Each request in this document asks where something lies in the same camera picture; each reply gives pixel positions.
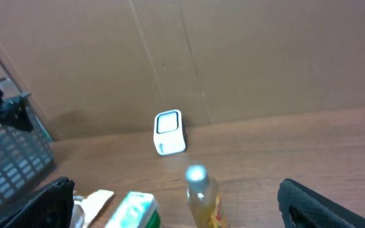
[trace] plastic bottle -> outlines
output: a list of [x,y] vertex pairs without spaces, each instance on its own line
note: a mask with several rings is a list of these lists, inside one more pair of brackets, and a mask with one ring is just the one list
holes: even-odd
[[200,164],[188,167],[185,174],[188,183],[188,206],[197,228],[227,228],[219,185],[208,176]]

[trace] white container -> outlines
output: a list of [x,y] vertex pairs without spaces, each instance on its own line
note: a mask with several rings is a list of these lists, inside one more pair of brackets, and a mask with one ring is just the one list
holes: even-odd
[[159,155],[171,155],[185,151],[183,120],[179,110],[157,114],[153,141]]

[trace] beige backdrop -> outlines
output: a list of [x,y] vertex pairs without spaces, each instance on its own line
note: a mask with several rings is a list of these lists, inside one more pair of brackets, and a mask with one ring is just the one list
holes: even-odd
[[55,139],[365,105],[365,1],[0,0],[0,60]]

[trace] gray basket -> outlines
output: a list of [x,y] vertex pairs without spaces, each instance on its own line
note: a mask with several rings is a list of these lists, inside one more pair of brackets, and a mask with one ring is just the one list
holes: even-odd
[[53,162],[39,121],[27,108],[32,132],[24,132],[0,124],[0,206],[34,181]]

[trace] brown table surface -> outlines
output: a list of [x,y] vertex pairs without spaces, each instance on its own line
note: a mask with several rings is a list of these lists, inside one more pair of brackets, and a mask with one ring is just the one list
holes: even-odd
[[194,227],[184,171],[203,162],[219,182],[232,227],[283,227],[279,183],[292,178],[365,217],[365,107],[258,118],[187,129],[188,149],[161,157],[152,132],[51,145],[59,176],[75,189],[115,192],[93,227],[103,227],[128,191],[153,193],[165,227]]

